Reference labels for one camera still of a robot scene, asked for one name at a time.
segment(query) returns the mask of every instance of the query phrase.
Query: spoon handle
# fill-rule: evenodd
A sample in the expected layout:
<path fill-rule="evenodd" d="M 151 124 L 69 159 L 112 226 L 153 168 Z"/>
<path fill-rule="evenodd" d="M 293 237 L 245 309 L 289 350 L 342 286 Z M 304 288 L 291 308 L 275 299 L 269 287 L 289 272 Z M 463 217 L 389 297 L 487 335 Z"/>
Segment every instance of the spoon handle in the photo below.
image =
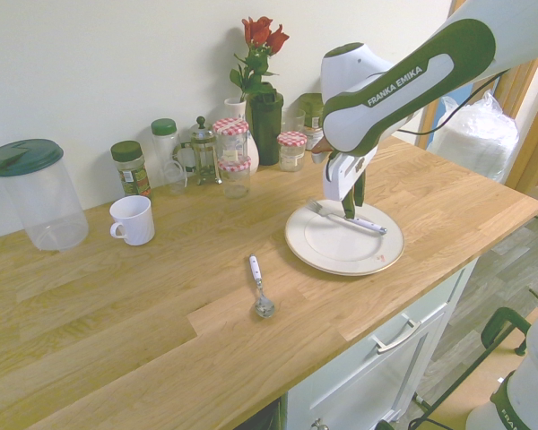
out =
<path fill-rule="evenodd" d="M 253 279 L 257 283 L 261 282 L 261 269 L 259 269 L 257 257 L 255 257 L 253 254 L 249 256 L 249 264 L 251 265 L 251 273 L 253 273 Z"/>

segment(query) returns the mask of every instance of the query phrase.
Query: fork handle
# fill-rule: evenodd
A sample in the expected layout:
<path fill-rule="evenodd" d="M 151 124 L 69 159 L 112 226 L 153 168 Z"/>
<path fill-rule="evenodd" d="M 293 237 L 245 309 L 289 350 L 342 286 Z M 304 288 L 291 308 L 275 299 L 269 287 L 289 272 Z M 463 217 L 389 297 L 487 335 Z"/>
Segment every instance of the fork handle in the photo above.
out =
<path fill-rule="evenodd" d="M 384 228 L 382 226 L 379 226 L 378 224 L 375 224 L 374 222 L 366 221 L 366 220 L 360 219 L 360 218 L 353 218 L 353 219 L 345 218 L 345 219 L 347 221 L 353 223 L 353 224 L 356 224 L 357 226 L 361 226 L 361 227 L 364 227 L 364 228 L 368 228 L 369 230 L 376 231 L 381 236 L 386 234 L 386 228 Z"/>
<path fill-rule="evenodd" d="M 259 268 L 257 257 L 255 257 L 253 254 L 249 256 L 249 265 L 251 266 L 251 273 L 253 273 L 253 279 L 256 282 L 260 282 L 261 281 L 261 269 Z"/>

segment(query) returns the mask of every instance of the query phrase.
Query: spoon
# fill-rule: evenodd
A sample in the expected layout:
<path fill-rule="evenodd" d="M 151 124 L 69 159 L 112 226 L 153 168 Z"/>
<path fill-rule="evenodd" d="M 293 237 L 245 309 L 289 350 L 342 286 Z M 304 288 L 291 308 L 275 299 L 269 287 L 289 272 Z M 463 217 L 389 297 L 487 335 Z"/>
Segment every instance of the spoon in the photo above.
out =
<path fill-rule="evenodd" d="M 251 265 L 251 273 L 253 273 L 253 279 L 257 283 L 257 288 L 261 293 L 261 297 L 255 302 L 255 310 L 262 318 L 269 318 L 275 312 L 275 305 L 271 300 L 265 297 L 263 294 L 263 283 L 261 282 L 261 269 L 259 269 L 259 263 L 257 257 L 253 254 L 249 256 L 249 264 Z"/>

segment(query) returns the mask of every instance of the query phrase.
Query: cabinet knob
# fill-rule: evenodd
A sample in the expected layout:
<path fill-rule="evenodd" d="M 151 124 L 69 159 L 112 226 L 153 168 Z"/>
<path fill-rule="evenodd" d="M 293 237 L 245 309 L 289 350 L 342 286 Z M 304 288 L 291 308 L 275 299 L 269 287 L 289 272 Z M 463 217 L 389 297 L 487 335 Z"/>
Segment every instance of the cabinet knob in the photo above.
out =
<path fill-rule="evenodd" d="M 317 430 L 329 430 L 329 427 L 321 424 L 321 418 L 317 419 L 312 425 L 311 428 L 316 427 Z"/>

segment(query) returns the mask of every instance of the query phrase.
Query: fork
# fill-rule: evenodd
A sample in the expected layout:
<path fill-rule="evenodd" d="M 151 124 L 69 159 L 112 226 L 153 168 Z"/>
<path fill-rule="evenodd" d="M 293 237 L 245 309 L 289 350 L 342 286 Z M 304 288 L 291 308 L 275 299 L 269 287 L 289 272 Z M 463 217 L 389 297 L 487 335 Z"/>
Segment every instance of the fork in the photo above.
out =
<path fill-rule="evenodd" d="M 349 221 L 350 223 L 355 224 L 357 226 L 361 226 L 361 227 L 367 228 L 369 230 L 376 231 L 381 236 L 386 234 L 386 228 L 384 228 L 382 226 L 379 226 L 378 224 L 375 224 L 374 222 L 366 221 L 366 220 L 360 219 L 360 218 L 351 219 L 351 218 L 342 217 L 341 215 L 337 215 L 333 211 L 328 210 L 321 203 L 319 203 L 319 202 L 317 202 L 317 201 L 315 201 L 313 199 L 308 199 L 307 200 L 307 208 L 310 211 L 315 212 L 317 215 L 320 215 L 321 217 L 328 217 L 329 215 L 332 215 L 332 216 L 334 216 L 336 218 L 340 218 L 340 219 L 344 219 L 345 221 Z"/>

